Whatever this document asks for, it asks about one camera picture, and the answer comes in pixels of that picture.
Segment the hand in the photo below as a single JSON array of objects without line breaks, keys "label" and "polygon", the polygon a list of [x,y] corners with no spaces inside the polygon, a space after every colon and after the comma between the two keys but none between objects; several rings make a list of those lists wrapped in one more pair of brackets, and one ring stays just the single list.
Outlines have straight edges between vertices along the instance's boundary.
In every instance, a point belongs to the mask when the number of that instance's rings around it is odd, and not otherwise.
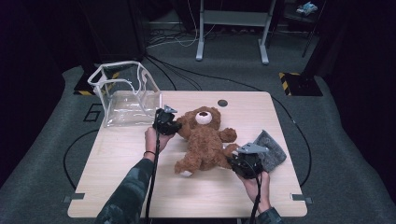
[{"label": "hand", "polygon": [[[256,178],[245,179],[240,175],[237,175],[237,176],[244,184],[245,189],[247,191],[247,196],[254,203],[256,201],[256,196],[258,194]],[[260,197],[260,203],[259,203],[259,207],[258,207],[259,213],[262,213],[265,210],[268,210],[271,208],[271,204],[270,204],[270,176],[268,175],[267,172],[263,171],[258,176],[258,178],[259,178],[259,181],[262,181],[262,187],[261,187],[261,195],[262,196]]]},{"label": "hand", "polygon": [[[160,152],[163,151],[168,141],[174,136],[175,136],[174,134],[172,135],[160,134]],[[149,127],[145,131],[145,138],[146,138],[146,151],[155,153],[155,149],[157,146],[157,131],[154,128]],[[154,154],[148,152],[144,154],[144,158],[154,161],[155,156]]]}]

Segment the camouflage sleeve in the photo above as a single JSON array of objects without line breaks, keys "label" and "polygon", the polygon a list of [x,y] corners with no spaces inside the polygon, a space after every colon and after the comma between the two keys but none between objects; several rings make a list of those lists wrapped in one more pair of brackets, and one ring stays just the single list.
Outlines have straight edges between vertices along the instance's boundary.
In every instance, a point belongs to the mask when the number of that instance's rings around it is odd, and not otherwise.
[{"label": "camouflage sleeve", "polygon": [[274,207],[259,214],[257,220],[260,224],[283,224],[282,218]]},{"label": "camouflage sleeve", "polygon": [[94,223],[139,223],[153,166],[148,159],[138,162],[108,199]]}]

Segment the table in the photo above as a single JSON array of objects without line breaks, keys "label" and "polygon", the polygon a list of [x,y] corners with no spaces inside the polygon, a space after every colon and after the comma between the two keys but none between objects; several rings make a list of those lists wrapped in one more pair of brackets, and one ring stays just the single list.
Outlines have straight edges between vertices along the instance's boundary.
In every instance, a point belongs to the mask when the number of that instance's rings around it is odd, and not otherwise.
[{"label": "table", "polygon": [[199,42],[196,54],[196,61],[201,61],[204,57],[204,24],[222,24],[222,25],[245,25],[245,26],[261,26],[264,27],[262,39],[259,39],[259,49],[262,56],[262,63],[268,64],[269,59],[265,48],[265,39],[268,36],[268,30],[274,12],[276,0],[271,0],[268,12],[243,12],[243,11],[220,11],[205,10],[204,0],[200,5],[200,27]]},{"label": "table", "polygon": [[[227,106],[218,105],[226,100]],[[177,110],[176,118],[202,105],[216,107],[222,117],[221,129],[235,128],[236,143],[253,142],[267,131],[288,156],[270,174],[270,200],[282,217],[302,217],[305,202],[290,194],[302,194],[276,111],[267,92],[262,91],[163,91],[163,105]],[[70,217],[96,217],[128,171],[141,160],[144,131],[148,126],[101,127],[87,160],[76,193],[83,199],[70,203]],[[150,217],[249,217],[253,203],[241,181],[231,170],[213,168],[190,177],[174,174],[176,161],[187,143],[176,135],[159,158]],[[145,215],[146,205],[141,216]]]}]

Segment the light wood tabletop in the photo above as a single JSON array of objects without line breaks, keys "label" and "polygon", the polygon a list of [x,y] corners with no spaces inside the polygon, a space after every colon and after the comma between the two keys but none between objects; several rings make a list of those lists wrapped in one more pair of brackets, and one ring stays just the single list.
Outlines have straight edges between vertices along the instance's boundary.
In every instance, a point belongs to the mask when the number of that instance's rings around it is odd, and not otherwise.
[{"label": "light wood tabletop", "polygon": [[[219,100],[227,105],[218,105]],[[234,128],[240,146],[267,131],[283,148],[287,158],[270,173],[270,201],[282,217],[306,215],[305,202],[291,194],[302,194],[271,96],[262,91],[163,91],[163,105],[177,110],[176,118],[202,105],[221,113],[220,129]],[[103,126],[97,134],[76,193],[83,199],[70,203],[70,217],[96,217],[128,171],[142,159],[146,125]],[[215,167],[190,177],[175,175],[174,165],[187,150],[178,134],[169,141],[158,163],[150,217],[249,217],[253,203],[232,170]],[[145,215],[146,203],[141,217]]]}]

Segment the gray carpet floor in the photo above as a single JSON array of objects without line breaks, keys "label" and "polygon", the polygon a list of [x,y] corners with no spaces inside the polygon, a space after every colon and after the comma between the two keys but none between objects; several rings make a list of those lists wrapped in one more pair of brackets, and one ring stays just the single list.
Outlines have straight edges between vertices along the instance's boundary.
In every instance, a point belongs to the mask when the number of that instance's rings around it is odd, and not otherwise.
[{"label": "gray carpet floor", "polygon": [[[148,54],[204,75],[179,70],[183,76],[194,79],[203,91],[256,91],[249,87],[252,86],[268,91],[287,108],[312,152],[312,171],[302,191],[305,197],[314,200],[313,204],[307,205],[305,217],[285,218],[287,223],[396,223],[395,204],[376,171],[344,132],[337,107],[323,79],[316,77],[322,97],[287,96],[282,89],[278,73],[302,72],[315,43],[302,58],[306,39],[278,34],[268,49],[270,63],[263,65],[258,38],[257,35],[229,35],[207,40],[201,62],[195,61],[196,42],[189,47],[178,43],[150,47]],[[161,90],[175,89],[157,66],[147,59],[142,64]],[[196,90],[189,81],[162,64],[158,65],[172,79],[178,91]],[[64,153],[71,146],[66,167],[77,184],[96,136],[94,130],[100,127],[104,114],[101,106],[96,106],[95,109],[101,111],[97,121],[84,121],[92,104],[100,101],[96,96],[73,94],[81,75],[80,67],[64,72],[66,87],[63,98],[35,143],[0,189],[0,223],[93,222],[92,218],[69,217],[69,203],[63,202],[65,196],[74,192],[64,173]],[[302,181],[309,164],[307,145],[283,107],[278,102],[274,105],[296,174]],[[236,223],[236,220],[154,219],[152,223]]]}]

